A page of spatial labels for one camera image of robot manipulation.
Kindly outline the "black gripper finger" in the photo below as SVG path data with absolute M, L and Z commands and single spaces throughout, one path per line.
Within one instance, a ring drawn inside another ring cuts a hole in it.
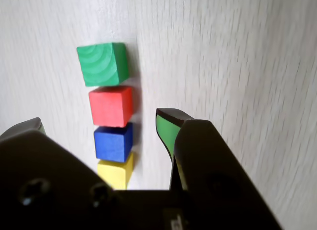
M 156 130 L 173 162 L 171 179 L 190 198 L 193 230 L 278 230 L 280 224 L 211 121 L 156 110 Z
M 1 229 L 83 227 L 105 217 L 115 201 L 101 178 L 46 135 L 40 118 L 1 135 Z

